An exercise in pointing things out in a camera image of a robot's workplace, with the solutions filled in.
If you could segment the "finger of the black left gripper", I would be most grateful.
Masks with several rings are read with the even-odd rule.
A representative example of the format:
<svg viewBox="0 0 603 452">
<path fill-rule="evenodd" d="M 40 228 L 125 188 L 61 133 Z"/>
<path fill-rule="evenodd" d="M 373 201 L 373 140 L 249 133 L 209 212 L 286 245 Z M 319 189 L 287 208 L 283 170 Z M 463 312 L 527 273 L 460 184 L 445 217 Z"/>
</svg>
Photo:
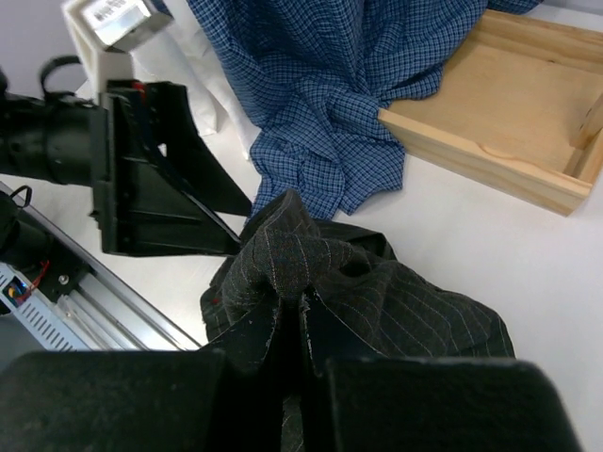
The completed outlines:
<svg viewBox="0 0 603 452">
<path fill-rule="evenodd" d="M 252 203 L 201 138 L 193 120 L 187 88 L 171 82 L 144 86 L 144 105 L 159 144 L 176 174 L 203 205 L 219 213 L 246 217 Z"/>
<path fill-rule="evenodd" d="M 148 214 L 142 236 L 155 246 L 155 255 L 234 255 L 240 249 L 237 234 L 215 212 L 202 204 L 191 187 L 160 157 L 139 167 L 144 183 L 134 203 L 137 213 Z"/>
</svg>

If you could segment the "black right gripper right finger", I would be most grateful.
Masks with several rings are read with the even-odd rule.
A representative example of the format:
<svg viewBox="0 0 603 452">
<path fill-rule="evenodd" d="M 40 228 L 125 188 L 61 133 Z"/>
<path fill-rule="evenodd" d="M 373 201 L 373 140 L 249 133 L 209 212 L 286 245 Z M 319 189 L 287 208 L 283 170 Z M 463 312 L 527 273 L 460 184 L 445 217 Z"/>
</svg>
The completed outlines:
<svg viewBox="0 0 603 452">
<path fill-rule="evenodd" d="M 352 331 L 310 286 L 301 296 L 301 417 L 307 451 L 338 451 L 339 404 L 332 363 L 374 359 L 382 354 Z"/>
</svg>

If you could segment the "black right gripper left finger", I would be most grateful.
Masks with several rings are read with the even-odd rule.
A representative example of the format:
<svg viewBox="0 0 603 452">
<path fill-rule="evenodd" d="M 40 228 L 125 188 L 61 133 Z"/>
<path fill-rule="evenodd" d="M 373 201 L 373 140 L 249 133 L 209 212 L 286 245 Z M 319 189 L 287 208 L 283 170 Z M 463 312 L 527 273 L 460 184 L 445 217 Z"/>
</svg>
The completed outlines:
<svg viewBox="0 0 603 452">
<path fill-rule="evenodd" d="M 208 431 L 209 450 L 281 449 L 281 319 L 281 301 L 270 294 L 207 346 L 225 358 Z"/>
</svg>

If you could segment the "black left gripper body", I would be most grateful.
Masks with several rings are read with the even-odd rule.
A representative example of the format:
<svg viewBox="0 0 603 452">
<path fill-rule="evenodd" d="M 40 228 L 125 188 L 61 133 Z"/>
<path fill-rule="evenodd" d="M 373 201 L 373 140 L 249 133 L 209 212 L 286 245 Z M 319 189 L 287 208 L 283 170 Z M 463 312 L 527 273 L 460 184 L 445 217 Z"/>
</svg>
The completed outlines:
<svg viewBox="0 0 603 452">
<path fill-rule="evenodd" d="M 134 207 L 144 187 L 137 170 L 148 162 L 136 118 L 145 104 L 145 86 L 138 80 L 111 81 L 100 98 L 90 119 L 90 215 L 100 230 L 103 252 L 151 257 L 155 246 L 142 236 L 151 217 Z"/>
</svg>

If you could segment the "dark pinstriped shirt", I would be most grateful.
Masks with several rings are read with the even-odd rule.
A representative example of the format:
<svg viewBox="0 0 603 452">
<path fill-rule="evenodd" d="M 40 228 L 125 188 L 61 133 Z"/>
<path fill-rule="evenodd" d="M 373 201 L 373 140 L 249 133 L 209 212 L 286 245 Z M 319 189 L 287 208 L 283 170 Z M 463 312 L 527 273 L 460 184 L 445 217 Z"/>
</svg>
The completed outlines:
<svg viewBox="0 0 603 452">
<path fill-rule="evenodd" d="M 386 237 L 312 218 L 295 191 L 266 205 L 241 234 L 200 299 L 206 335 L 218 338 L 275 293 L 297 304 L 314 288 L 326 307 L 389 358 L 511 358 L 500 315 L 404 265 Z"/>
</svg>

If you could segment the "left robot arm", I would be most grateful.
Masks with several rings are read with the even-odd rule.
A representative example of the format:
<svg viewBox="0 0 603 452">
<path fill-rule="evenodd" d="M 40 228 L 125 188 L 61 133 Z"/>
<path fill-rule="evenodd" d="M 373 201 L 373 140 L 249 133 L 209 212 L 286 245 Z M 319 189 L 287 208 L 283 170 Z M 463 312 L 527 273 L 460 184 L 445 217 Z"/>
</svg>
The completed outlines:
<svg viewBox="0 0 603 452">
<path fill-rule="evenodd" d="M 3 90 L 1 171 L 89 187 L 108 254 L 234 255 L 240 241 L 223 216 L 252 208 L 200 137 L 186 87 L 172 82 L 112 81 L 98 102 Z"/>
</svg>

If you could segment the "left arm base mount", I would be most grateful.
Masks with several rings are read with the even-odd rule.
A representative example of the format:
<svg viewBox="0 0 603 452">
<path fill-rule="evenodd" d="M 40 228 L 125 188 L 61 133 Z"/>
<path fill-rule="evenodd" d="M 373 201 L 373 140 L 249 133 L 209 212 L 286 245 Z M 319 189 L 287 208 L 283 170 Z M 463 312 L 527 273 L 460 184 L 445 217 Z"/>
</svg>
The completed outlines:
<svg viewBox="0 0 603 452">
<path fill-rule="evenodd" d="M 30 186 L 1 193 L 1 262 L 23 274 L 1 284 L 2 314 L 37 291 L 56 303 L 90 272 L 87 262 L 26 213 L 32 195 Z"/>
</svg>

